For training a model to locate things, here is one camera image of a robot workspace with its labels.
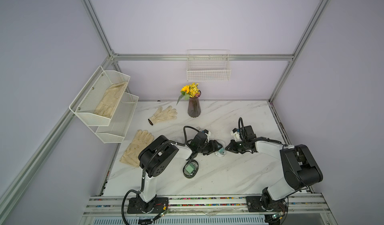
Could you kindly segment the clear round case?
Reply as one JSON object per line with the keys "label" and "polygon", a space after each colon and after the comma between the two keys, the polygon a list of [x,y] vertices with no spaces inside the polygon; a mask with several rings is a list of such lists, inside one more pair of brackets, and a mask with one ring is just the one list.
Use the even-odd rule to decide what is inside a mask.
{"label": "clear round case", "polygon": [[217,140],[218,144],[220,144],[222,147],[215,152],[215,155],[219,158],[222,158],[226,155],[226,150],[225,150],[225,142],[222,140]]}

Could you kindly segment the green charger plug front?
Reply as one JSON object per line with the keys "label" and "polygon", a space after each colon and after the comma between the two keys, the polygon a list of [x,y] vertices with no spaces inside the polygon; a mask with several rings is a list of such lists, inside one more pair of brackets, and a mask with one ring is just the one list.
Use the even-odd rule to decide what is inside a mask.
{"label": "green charger plug front", "polygon": [[196,166],[194,164],[188,164],[185,167],[186,174],[191,175],[194,174],[196,171]]}

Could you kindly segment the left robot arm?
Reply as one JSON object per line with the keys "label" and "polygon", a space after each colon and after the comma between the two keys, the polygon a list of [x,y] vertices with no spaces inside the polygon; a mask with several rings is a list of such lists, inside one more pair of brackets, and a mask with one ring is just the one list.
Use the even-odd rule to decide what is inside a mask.
{"label": "left robot arm", "polygon": [[186,161],[183,173],[186,178],[193,178],[199,170],[195,160],[198,154],[204,156],[219,152],[223,145],[209,139],[209,131],[198,130],[191,126],[183,127],[185,141],[178,143],[161,135],[139,153],[139,167],[142,169],[141,187],[129,190],[124,195],[121,216],[124,225],[128,225],[128,214],[153,214],[153,218],[139,220],[140,225],[151,225],[169,211],[169,198],[158,197],[157,178],[165,171],[173,159]]}

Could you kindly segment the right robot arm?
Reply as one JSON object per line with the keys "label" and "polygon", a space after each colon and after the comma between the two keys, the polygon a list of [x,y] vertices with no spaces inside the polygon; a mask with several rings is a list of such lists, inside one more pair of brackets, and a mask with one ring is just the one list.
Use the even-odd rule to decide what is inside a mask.
{"label": "right robot arm", "polygon": [[280,141],[257,137],[251,126],[239,118],[238,128],[225,150],[234,154],[260,153],[281,162],[283,176],[263,189],[260,196],[246,197],[249,212],[288,210],[288,197],[323,180],[323,174],[306,145],[289,147]]}

